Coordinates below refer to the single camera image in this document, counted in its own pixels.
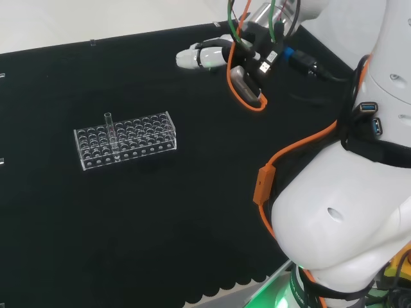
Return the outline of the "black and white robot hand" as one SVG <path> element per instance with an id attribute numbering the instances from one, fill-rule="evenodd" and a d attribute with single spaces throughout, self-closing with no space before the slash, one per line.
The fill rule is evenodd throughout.
<path id="1" fill-rule="evenodd" d="M 175 56 L 175 62 L 178 67 L 190 70 L 211 70 L 225 67 L 233 44 L 234 53 L 231 67 L 245 65 L 247 60 L 251 62 L 261 60 L 261 55 L 254 51 L 251 42 L 243 38 L 241 44 L 234 43 L 230 34 L 224 34 L 220 37 L 194 43 L 188 49 L 178 52 Z"/>

